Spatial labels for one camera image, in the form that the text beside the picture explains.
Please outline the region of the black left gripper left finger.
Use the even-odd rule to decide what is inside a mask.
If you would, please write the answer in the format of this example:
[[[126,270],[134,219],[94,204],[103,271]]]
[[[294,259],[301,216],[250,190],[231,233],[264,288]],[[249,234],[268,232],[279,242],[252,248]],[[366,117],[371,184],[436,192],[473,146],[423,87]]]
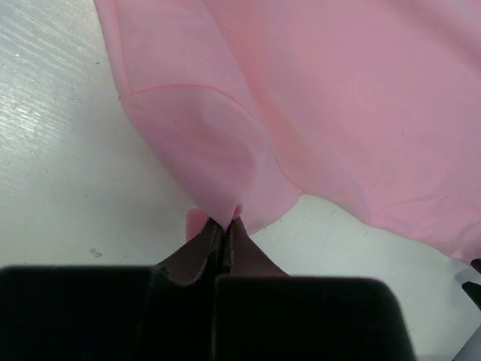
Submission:
[[[222,228],[157,265],[1,270],[3,360],[206,360]]]

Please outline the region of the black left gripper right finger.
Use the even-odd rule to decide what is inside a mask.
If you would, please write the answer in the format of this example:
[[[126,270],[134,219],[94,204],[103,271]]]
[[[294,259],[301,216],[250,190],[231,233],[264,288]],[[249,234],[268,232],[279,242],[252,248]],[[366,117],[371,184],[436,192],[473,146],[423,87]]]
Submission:
[[[373,278],[290,276],[240,219],[215,282],[214,360],[412,360],[393,292]]]

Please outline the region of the pink t shirt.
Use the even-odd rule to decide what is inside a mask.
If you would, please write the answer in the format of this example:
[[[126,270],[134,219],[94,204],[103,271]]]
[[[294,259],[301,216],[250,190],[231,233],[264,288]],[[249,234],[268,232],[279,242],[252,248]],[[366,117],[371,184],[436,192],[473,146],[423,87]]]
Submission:
[[[114,83],[195,203],[254,233],[302,195],[480,255],[478,1],[97,1]]]

